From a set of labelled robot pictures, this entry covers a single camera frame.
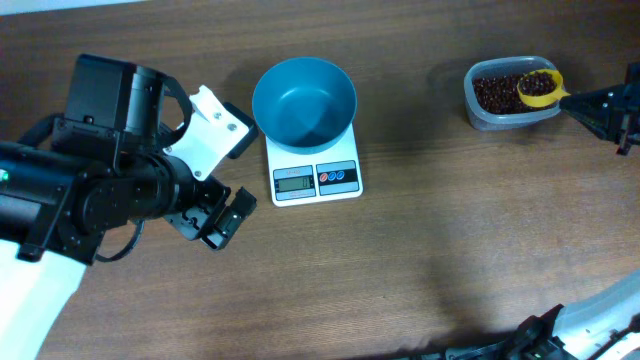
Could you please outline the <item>red beans pile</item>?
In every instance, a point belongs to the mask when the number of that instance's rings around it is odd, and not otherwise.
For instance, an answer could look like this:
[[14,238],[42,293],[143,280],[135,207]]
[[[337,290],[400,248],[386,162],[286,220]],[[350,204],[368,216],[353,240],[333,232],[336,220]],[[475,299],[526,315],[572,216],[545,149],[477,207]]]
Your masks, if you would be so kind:
[[519,98],[516,85],[524,74],[478,78],[472,81],[477,102],[485,111],[495,115],[528,113],[551,108],[532,108]]

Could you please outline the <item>white digital kitchen scale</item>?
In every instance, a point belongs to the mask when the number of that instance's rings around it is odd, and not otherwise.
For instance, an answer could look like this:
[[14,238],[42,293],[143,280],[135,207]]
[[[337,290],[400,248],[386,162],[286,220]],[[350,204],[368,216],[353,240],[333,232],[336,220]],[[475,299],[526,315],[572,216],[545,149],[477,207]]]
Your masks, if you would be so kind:
[[272,202],[278,207],[357,198],[364,186],[353,126],[325,151],[301,155],[266,139]]

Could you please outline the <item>blue plastic bowl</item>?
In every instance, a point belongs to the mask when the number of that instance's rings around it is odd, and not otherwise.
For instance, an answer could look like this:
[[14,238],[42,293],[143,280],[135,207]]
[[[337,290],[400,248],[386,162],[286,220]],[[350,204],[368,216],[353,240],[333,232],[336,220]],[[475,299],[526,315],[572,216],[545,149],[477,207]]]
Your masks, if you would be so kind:
[[256,84],[252,112],[267,139],[296,154],[322,152],[345,135],[358,109],[356,87],[336,64],[317,57],[284,60]]

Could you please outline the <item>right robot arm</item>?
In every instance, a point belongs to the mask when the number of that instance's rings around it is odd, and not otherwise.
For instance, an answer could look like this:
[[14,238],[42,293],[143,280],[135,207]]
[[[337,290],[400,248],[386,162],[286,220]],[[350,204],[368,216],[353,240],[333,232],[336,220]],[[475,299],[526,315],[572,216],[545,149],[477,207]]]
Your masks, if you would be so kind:
[[[618,155],[628,155],[639,145],[639,64],[628,65],[623,83],[565,95],[559,106],[598,139],[615,144]],[[563,306],[552,336],[576,359],[622,359],[638,349],[639,272]]]

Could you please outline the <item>clear plastic bean container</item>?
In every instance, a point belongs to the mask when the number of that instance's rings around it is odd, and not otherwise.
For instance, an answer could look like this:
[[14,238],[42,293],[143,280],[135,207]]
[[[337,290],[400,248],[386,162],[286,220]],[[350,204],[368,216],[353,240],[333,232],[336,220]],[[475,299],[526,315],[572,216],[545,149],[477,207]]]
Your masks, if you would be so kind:
[[475,95],[473,81],[509,75],[522,75],[540,69],[556,70],[556,66],[540,56],[515,56],[481,61],[474,64],[464,77],[465,106],[470,124],[480,131],[501,131],[527,127],[553,118],[560,113],[558,105],[527,113],[498,115],[484,110]]

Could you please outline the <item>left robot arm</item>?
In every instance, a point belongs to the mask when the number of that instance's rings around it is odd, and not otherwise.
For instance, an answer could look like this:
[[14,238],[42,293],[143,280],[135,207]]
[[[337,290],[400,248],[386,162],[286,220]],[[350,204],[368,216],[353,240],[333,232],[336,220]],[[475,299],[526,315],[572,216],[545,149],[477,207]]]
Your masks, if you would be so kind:
[[207,87],[83,54],[67,105],[1,146],[1,355],[32,359],[112,229],[163,219],[223,249],[256,207],[213,170],[256,139]]

